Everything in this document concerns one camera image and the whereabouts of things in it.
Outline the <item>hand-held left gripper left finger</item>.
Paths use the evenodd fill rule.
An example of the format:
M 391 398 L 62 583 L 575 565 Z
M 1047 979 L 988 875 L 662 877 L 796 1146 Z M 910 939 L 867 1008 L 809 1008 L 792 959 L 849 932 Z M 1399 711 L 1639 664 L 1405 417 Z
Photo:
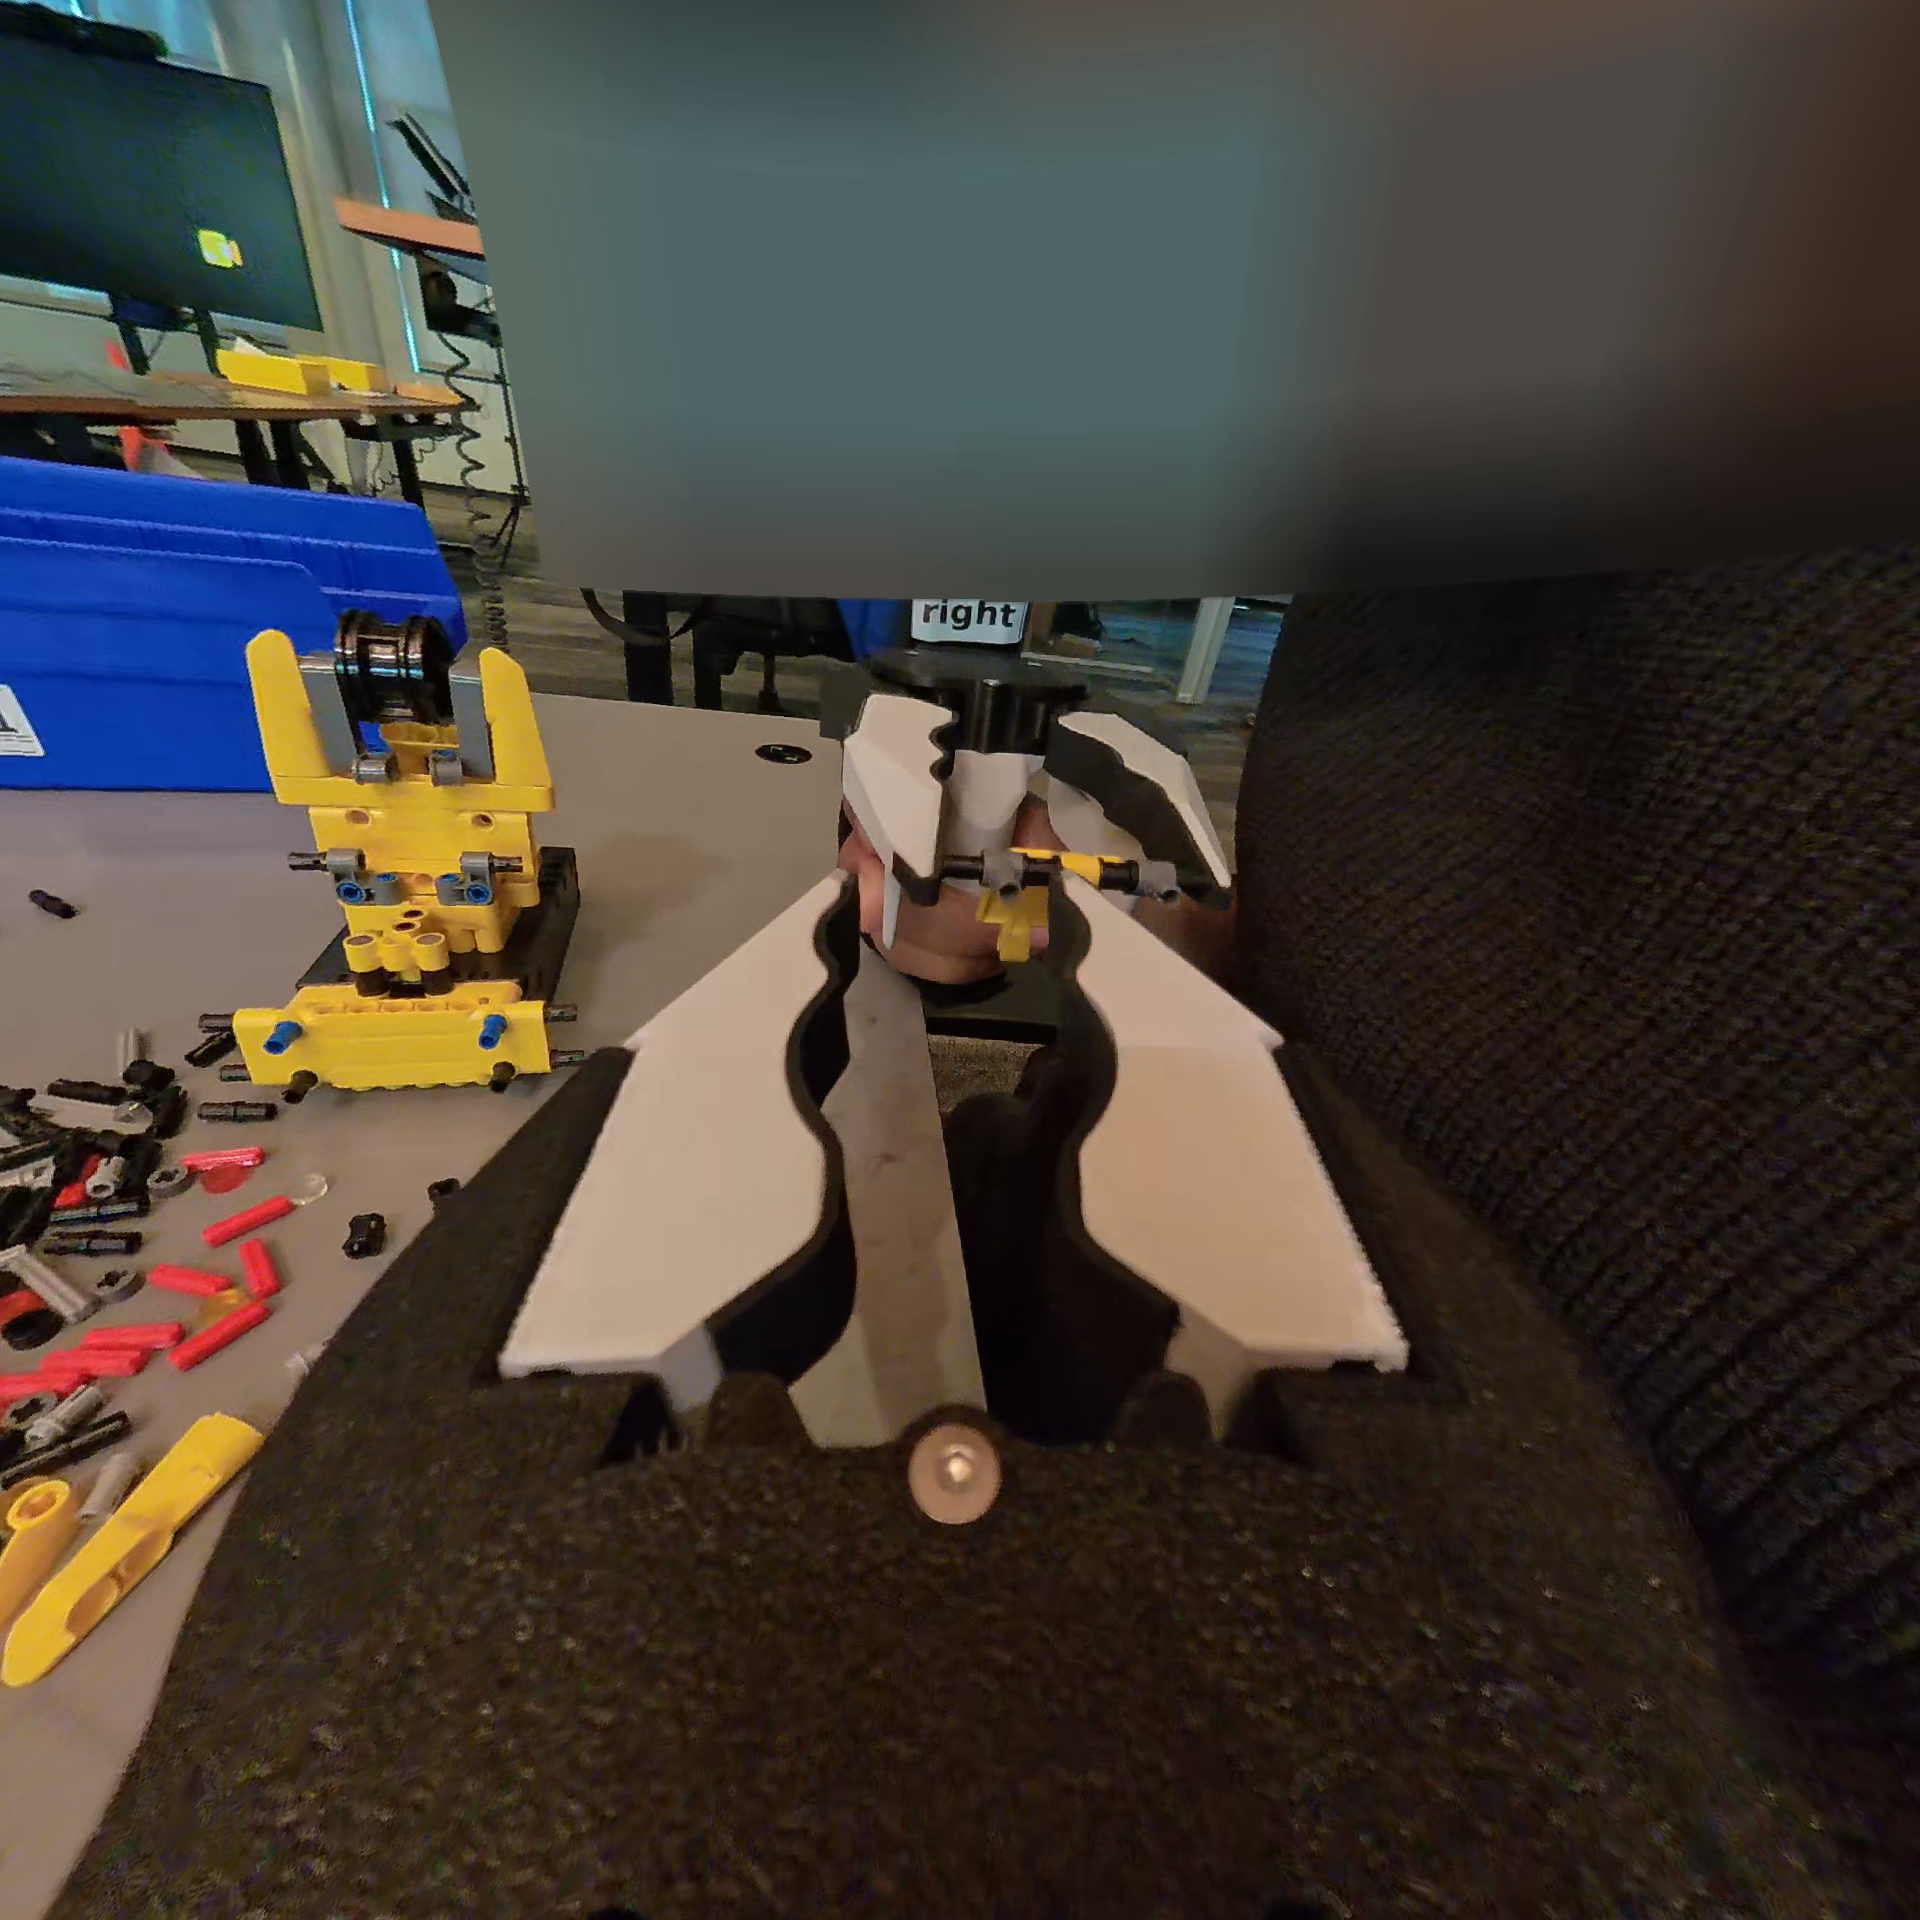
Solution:
M 827 875 L 623 1046 L 627 1071 L 498 1347 L 502 1379 L 796 1386 L 849 1329 L 853 875 Z

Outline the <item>yellow toy brick model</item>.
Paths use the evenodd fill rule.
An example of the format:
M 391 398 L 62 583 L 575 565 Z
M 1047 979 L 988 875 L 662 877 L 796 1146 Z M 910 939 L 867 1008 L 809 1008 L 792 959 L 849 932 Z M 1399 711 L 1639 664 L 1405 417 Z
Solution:
M 508 1090 L 583 1061 L 554 1046 L 578 856 L 543 845 L 554 785 L 521 666 L 434 616 L 347 611 L 330 650 L 244 650 L 275 796 L 304 811 L 344 927 L 277 1005 L 230 1030 L 252 1087 Z

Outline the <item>blue plastic bin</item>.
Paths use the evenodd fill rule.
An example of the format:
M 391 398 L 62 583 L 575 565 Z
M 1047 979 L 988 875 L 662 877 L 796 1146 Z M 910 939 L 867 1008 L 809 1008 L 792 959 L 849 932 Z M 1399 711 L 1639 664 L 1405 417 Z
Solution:
M 244 645 L 344 611 L 467 642 L 418 507 L 6 457 L 2 788 L 267 791 Z

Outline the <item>black computer monitor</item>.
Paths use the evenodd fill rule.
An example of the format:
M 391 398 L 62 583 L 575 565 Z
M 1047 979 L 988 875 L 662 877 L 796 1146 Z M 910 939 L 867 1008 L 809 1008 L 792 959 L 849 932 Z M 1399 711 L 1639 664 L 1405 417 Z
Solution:
M 322 325 L 271 89 L 2 4 L 2 275 Z

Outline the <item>pile of toy brick parts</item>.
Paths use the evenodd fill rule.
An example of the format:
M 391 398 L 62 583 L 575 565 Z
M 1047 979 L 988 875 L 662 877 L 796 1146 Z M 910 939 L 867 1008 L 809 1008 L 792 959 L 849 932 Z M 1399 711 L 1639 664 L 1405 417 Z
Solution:
M 213 1336 L 242 1336 L 277 1289 L 266 1230 L 322 1195 L 275 1195 L 208 1227 L 213 1252 L 234 1246 L 244 1272 L 199 1272 L 183 1263 L 140 1268 L 154 1204 L 174 1191 L 242 1177 L 256 1149 L 206 1149 L 169 1158 L 190 1111 L 177 1067 L 154 1061 L 140 1038 L 120 1047 L 107 1085 L 48 1080 L 48 1099 L 89 1106 L 94 1121 L 62 1122 L 35 1090 L 2 1090 L 2 1346 L 31 1347 L 76 1336 L 26 1370 L 2 1375 L 2 1498 L 73 1462 L 113 1450 L 132 1420 L 103 1389 L 157 1355 L 206 1358 Z

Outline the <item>person's right hand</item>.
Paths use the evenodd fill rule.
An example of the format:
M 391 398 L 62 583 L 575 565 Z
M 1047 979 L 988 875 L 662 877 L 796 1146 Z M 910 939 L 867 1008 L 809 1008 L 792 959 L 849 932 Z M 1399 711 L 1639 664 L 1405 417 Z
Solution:
M 890 935 L 884 935 L 890 867 L 849 811 L 840 826 L 836 866 L 857 877 L 859 932 L 896 974 L 958 990 L 1003 974 L 995 927 L 975 921 L 973 899 L 958 887 L 943 887 L 934 903 L 914 903 L 900 894 Z

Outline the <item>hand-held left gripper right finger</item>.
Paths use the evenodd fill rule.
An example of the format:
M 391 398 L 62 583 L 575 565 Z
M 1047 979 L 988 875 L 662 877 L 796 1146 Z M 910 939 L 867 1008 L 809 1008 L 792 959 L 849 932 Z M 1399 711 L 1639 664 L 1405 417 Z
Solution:
M 1378 1375 L 1411 1342 L 1317 1153 L 1280 1036 L 1087 877 L 1054 882 L 1067 1008 L 1091 1013 L 1093 1099 L 1071 1223 L 1171 1305 L 1165 1368 L 1222 1433 L 1260 1370 Z

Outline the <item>yellow block on desk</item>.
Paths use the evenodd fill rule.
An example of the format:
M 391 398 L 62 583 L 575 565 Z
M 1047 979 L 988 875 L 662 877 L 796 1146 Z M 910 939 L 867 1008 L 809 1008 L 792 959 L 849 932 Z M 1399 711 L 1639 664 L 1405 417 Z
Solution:
M 217 350 L 217 371 L 249 393 L 326 398 L 326 394 L 391 394 L 391 377 L 353 356 L 271 352 L 249 344 Z

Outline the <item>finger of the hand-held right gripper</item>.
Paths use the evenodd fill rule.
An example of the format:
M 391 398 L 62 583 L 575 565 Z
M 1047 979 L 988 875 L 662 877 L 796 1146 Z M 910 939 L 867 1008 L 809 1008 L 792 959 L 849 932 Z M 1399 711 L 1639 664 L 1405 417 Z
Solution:
M 1234 872 L 1187 759 L 1104 710 L 1052 717 L 1044 811 L 1067 852 L 1171 866 L 1182 891 L 1229 907 Z
M 950 778 L 954 715 L 906 692 L 867 692 L 841 741 L 841 807 L 890 867 L 884 935 L 897 899 L 940 902 L 943 785 Z

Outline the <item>yellow curved toy panel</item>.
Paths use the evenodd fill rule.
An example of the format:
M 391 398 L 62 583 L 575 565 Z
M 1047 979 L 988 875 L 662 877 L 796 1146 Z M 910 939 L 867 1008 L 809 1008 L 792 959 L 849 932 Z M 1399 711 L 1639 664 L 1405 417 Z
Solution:
M 127 1498 L 30 1593 L 2 1644 L 2 1685 L 47 1677 L 140 1582 L 266 1448 L 233 1413 L 206 1413 L 127 1491 Z

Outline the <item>wooden desk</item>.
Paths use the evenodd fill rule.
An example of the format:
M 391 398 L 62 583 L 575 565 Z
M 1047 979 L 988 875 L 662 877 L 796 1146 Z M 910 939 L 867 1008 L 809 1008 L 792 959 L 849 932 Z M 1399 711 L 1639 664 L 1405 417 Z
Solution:
M 244 390 L 217 377 L 135 377 L 117 370 L 99 371 L 35 371 L 2 362 L 6 417 L 73 417 L 86 426 L 181 426 L 181 421 L 252 421 L 271 429 L 334 421 L 353 442 L 414 445 L 434 442 L 467 416 L 454 393 L 434 398 L 407 394 L 285 394 Z

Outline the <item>yellow black toy axle assembly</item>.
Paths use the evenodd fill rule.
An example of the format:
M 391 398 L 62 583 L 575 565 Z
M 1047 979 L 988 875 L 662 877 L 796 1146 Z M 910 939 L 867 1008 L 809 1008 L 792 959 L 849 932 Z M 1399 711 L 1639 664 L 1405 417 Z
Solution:
M 1125 902 L 1171 902 L 1185 891 L 1187 877 L 1199 877 L 1199 872 L 1149 856 L 1052 852 L 1039 845 L 943 856 L 940 866 L 946 884 L 975 887 L 975 921 L 995 927 L 1003 963 L 1024 963 L 1033 958 L 1033 936 L 1047 918 L 1047 894 L 1057 875 L 1073 875 Z

